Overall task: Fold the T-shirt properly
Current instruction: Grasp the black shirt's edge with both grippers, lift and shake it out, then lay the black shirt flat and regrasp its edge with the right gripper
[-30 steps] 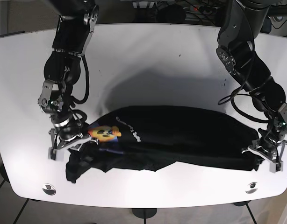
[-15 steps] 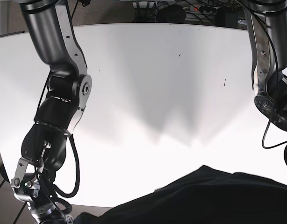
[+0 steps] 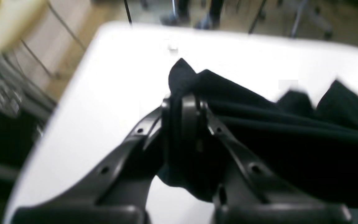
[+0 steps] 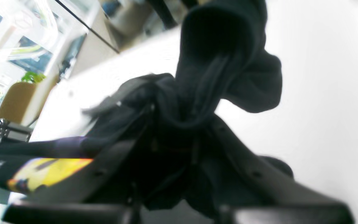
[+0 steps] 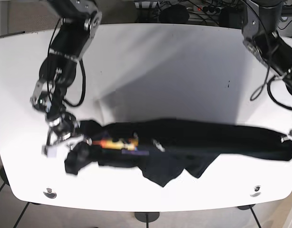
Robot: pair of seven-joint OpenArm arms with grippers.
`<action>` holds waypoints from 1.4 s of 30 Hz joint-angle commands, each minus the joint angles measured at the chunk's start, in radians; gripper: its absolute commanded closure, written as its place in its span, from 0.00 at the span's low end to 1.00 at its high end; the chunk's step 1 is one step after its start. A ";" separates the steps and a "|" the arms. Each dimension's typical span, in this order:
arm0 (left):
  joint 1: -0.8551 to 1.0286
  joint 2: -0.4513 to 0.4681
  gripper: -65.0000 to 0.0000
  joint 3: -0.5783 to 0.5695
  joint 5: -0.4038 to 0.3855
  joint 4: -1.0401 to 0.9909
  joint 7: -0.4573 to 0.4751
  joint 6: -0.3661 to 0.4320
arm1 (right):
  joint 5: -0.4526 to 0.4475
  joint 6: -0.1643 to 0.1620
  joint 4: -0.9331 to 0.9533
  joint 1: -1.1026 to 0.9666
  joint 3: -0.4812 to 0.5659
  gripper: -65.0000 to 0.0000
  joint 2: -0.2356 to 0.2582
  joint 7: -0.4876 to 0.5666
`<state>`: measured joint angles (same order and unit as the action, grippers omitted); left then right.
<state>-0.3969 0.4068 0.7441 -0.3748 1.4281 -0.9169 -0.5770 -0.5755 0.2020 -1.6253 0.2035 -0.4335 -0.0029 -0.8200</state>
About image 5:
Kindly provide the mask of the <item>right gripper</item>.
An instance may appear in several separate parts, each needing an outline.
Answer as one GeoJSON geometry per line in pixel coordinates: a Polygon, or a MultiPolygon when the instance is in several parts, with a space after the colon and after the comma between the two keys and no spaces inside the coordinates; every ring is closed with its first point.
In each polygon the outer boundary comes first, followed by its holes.
{"type": "Polygon", "coordinates": [[[92,144],[90,137],[80,132],[80,121],[66,118],[56,118],[47,121],[49,126],[46,144],[42,146],[42,154],[48,158],[55,158],[58,150],[68,148],[70,151],[83,142],[92,144]]]}

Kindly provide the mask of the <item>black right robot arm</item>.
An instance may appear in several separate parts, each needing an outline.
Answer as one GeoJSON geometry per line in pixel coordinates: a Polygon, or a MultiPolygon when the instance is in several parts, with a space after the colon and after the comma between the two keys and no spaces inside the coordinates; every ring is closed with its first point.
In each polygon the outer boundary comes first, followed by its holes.
{"type": "Polygon", "coordinates": [[[101,24],[102,12],[96,0],[50,0],[48,5],[59,16],[56,27],[60,30],[52,34],[30,103],[45,114],[49,127],[42,153],[55,157],[60,147],[91,143],[79,132],[79,121],[67,107],[79,107],[84,102],[86,72],[82,57],[101,24]],[[82,73],[82,92],[78,103],[73,104],[66,94],[75,80],[77,66],[82,73]]]}

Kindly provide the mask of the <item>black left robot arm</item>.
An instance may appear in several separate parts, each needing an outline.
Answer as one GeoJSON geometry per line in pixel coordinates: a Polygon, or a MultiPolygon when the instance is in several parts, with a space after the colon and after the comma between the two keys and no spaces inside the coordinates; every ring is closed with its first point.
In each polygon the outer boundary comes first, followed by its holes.
{"type": "Polygon", "coordinates": [[[272,83],[281,80],[292,95],[292,47],[284,42],[277,31],[283,1],[244,0],[243,4],[243,44],[267,71],[274,72],[274,76],[266,77],[257,90],[262,92],[266,87],[268,96],[276,105],[292,111],[292,106],[277,101],[271,91],[272,83]]]}

